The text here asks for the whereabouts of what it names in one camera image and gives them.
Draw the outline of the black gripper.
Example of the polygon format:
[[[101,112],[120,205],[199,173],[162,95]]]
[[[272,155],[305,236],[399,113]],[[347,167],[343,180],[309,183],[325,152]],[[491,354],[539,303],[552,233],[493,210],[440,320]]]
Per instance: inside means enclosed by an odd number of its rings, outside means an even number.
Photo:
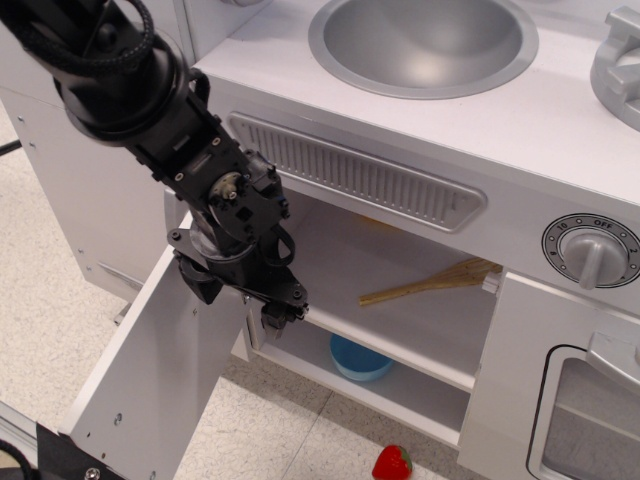
[[[173,229],[167,239],[184,282],[204,304],[212,304],[224,286],[260,300],[269,339],[279,339],[289,322],[307,313],[307,291],[289,269],[295,242],[283,227],[273,227],[231,256],[222,255],[197,225]]]

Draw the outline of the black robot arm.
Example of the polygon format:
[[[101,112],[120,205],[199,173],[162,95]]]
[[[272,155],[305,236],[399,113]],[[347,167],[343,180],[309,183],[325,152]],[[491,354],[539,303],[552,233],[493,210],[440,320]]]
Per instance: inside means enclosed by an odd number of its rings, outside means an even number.
[[[207,108],[208,78],[154,27],[136,2],[131,21],[112,1],[5,1],[1,20],[53,77],[71,123],[127,149],[185,202],[189,229],[168,232],[184,282],[204,303],[223,287],[259,300],[279,336],[308,310],[290,271],[295,243],[280,176],[245,150]]]

